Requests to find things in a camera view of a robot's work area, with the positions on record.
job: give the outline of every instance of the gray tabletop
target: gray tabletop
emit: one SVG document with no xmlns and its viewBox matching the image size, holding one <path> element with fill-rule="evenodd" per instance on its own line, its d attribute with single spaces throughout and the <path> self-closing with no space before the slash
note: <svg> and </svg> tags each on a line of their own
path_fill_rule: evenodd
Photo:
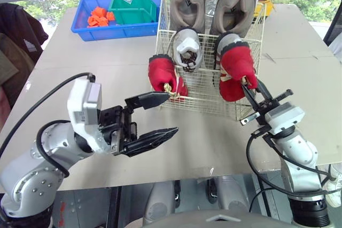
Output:
<svg viewBox="0 0 342 228">
<path fill-rule="evenodd" d="M 103 108 L 150 91 L 147 63 L 155 36 L 84 42 L 70 31 L 75 9 L 69 9 L 28 79 L 3 131 L 3 141 L 22 114 L 65 78 L 92 72 L 102 84 Z M 318 149 L 318 163 L 342 161 L 341 65 L 294 5 L 276 5 L 267 18 L 259 78 L 273 95 L 291 88 L 290 101 L 306 116 L 298 128 Z M 37 130 L 54 119 L 67 119 L 71 84 L 40 106 L 14 135 L 0 169 L 29 150 Z M 138 133 L 177 126 L 179 132 L 155 150 L 128 158 L 94 155 L 70 170 L 61 190 L 95 188 L 251 172 L 245 157 L 255 123 L 241 127 L 226 117 L 171 108 L 137 110 Z M 252 158 L 259 170 L 279 168 L 279 159 L 256 140 Z"/>
</svg>

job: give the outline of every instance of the red shoe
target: red shoe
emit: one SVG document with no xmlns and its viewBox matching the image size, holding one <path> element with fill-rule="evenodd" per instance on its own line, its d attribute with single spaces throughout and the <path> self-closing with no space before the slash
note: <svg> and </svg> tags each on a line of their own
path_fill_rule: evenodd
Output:
<svg viewBox="0 0 342 228">
<path fill-rule="evenodd" d="M 167 54 L 156 54 L 150 58 L 149 80 L 155 91 L 170 92 L 173 97 L 188 96 L 188 88 Z"/>
<path fill-rule="evenodd" d="M 220 94 L 226 101 L 238 101 L 245 97 L 241 86 L 243 78 L 247 80 L 249 89 L 258 87 L 251 49 L 236 34 L 223 35 L 219 40 L 217 53 L 221 51 Z"/>
</svg>

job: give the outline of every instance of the white wire rack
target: white wire rack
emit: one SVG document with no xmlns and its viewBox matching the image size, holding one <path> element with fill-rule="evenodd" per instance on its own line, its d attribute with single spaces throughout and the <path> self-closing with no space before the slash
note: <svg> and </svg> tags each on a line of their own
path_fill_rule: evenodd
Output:
<svg viewBox="0 0 342 228">
<path fill-rule="evenodd" d="M 171 40 L 176 32 L 167 30 L 170 24 L 168 1 L 162 0 L 160 8 L 156 54 L 167 53 L 169 50 L 168 54 L 173 58 L 173 42 Z M 252 50 L 256 74 L 259 72 L 265 15 L 266 8 L 262 5 L 259 16 L 254 19 L 244 38 Z M 177 72 L 183 77 L 184 83 L 188 87 L 189 95 L 176 100 L 168 100 L 162 106 L 224 115 L 235 120 L 243 118 L 251 110 L 248 100 L 243 98 L 230 103 L 223 100 L 219 92 L 220 71 L 214 69 L 214 46 L 217 36 L 206 34 L 198 34 L 198 36 L 204 60 L 201 68 L 193 73 L 188 73 L 182 67 L 176 66 Z"/>
</svg>

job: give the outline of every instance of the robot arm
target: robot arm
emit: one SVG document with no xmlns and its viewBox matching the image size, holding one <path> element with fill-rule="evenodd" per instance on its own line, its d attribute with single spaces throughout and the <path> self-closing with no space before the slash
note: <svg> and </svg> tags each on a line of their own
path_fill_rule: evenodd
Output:
<svg viewBox="0 0 342 228">
<path fill-rule="evenodd" d="M 246 85 L 243 85 L 243 90 L 255 113 L 240 122 L 245 125 L 256 119 L 261 128 L 252 134 L 252 138 L 262 136 L 281 157 L 281 171 L 286 189 L 283 192 L 287 191 L 294 223 L 302 227 L 333 227 L 329 221 L 325 191 L 322 191 L 320 178 L 315 170 L 317 148 L 295 127 L 305 113 L 290 102 L 279 103 L 292 95 L 292 91 L 287 90 L 273 98 L 265 85 L 259 81 L 256 91 L 263 95 L 264 100 L 257 103 L 253 91 Z"/>
<path fill-rule="evenodd" d="M 135 108 L 155 107 L 168 98 L 168 93 L 150 92 L 126 99 L 125 107 L 101 111 L 101 85 L 92 79 L 76 79 L 67 102 L 71 121 L 43 126 L 32 148 L 0 175 L 6 192 L 1 200 L 2 222 L 9 227 L 49 227 L 56 191 L 79 160 L 94 153 L 131 157 L 170 139 L 178 128 L 137 138 L 137 124 L 131 121 Z"/>
</svg>

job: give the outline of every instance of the green plastic bin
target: green plastic bin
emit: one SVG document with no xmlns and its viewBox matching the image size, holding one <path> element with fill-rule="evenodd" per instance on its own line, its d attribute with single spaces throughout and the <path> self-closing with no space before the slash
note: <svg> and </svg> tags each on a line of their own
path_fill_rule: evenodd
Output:
<svg viewBox="0 0 342 228">
<path fill-rule="evenodd" d="M 112 0 L 108 10 L 117 24 L 157 22 L 157 6 L 151 0 Z"/>
</svg>

